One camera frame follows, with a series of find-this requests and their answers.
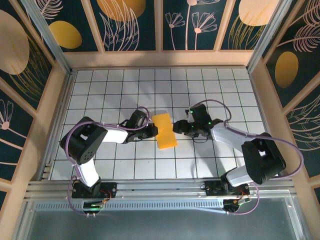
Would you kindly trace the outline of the aluminium corner post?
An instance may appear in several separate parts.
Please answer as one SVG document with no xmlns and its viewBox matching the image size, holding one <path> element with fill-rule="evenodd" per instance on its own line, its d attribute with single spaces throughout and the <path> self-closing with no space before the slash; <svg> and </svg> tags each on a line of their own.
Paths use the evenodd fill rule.
<svg viewBox="0 0 320 240">
<path fill-rule="evenodd" d="M 36 25 L 39 32 L 42 34 L 44 41 L 47 43 L 49 49 L 55 56 L 57 62 L 63 69 L 64 73 L 69 77 L 71 75 L 71 67 L 68 64 L 62 49 L 55 40 L 48 23 L 39 12 L 36 3 L 33 0 L 21 0 L 21 3 L 23 4 L 26 11 L 29 13 L 30 18 Z"/>
<path fill-rule="evenodd" d="M 279 28 L 284 16 L 288 12 L 292 0 L 279 0 L 274 12 L 271 15 L 271 18 L 268 24 L 265 26 L 255 48 L 252 53 L 252 56 L 248 62 L 246 67 L 247 73 L 251 75 L 259 62 L 262 54 L 264 53 L 265 49 L 267 48 L 269 42 L 272 40 L 275 32 Z"/>
</svg>

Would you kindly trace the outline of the yellow cloth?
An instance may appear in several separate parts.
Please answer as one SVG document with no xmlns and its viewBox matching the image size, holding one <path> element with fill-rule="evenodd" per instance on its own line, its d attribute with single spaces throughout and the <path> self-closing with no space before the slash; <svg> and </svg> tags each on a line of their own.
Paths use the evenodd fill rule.
<svg viewBox="0 0 320 240">
<path fill-rule="evenodd" d="M 173 124 L 171 123 L 169 113 L 154 115 L 152 121 L 158 130 L 158 134 L 156 135 L 158 148 L 163 150 L 176 147 L 178 142 L 173 131 Z"/>
</svg>

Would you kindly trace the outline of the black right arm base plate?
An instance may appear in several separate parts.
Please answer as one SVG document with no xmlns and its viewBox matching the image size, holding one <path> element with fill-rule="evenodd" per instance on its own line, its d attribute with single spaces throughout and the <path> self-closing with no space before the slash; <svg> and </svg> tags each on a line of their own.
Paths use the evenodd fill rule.
<svg viewBox="0 0 320 240">
<path fill-rule="evenodd" d="M 213 196 L 241 196 L 242 194 L 249 195 L 249 185 L 241 184 L 232 186 L 222 180 L 207 180 L 204 181 L 204 190 L 207 197 Z"/>
</svg>

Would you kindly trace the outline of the grey translucent panel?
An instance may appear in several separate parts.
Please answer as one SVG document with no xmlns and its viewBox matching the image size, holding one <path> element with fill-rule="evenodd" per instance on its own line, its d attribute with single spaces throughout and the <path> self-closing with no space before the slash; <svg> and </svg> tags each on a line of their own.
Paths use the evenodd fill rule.
<svg viewBox="0 0 320 240">
<path fill-rule="evenodd" d="M 313 240 L 283 209 L 224 215 L 199 210 L 112 211 L 86 218 L 37 211 L 15 240 Z"/>
</svg>

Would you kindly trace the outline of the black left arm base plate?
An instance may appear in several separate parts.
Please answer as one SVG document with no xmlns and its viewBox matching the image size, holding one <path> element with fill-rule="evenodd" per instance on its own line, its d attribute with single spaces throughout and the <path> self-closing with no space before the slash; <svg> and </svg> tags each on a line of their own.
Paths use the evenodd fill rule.
<svg viewBox="0 0 320 240">
<path fill-rule="evenodd" d="M 98 182 L 88 187 L 83 182 L 74 182 L 72 184 L 73 199 L 103 199 L 115 198 L 117 193 L 116 182 Z"/>
</svg>

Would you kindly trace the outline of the aluminium mounting rail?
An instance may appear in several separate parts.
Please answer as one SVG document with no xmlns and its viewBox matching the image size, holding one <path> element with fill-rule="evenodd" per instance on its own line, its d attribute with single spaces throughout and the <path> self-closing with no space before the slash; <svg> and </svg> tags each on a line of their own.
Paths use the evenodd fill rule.
<svg viewBox="0 0 320 240">
<path fill-rule="evenodd" d="M 120 200 L 182 200 L 204 199 L 204 179 L 151 179 L 151 180 L 115 180 L 116 187 L 103 190 L 102 195 L 115 192 L 115 199 Z M 66 200 L 68 180 L 43 180 L 28 183 L 24 194 L 25 201 Z M 297 191 L 291 179 L 271 179 L 257 188 L 248 185 L 251 198 L 258 194 L 262 198 L 295 197 Z"/>
</svg>

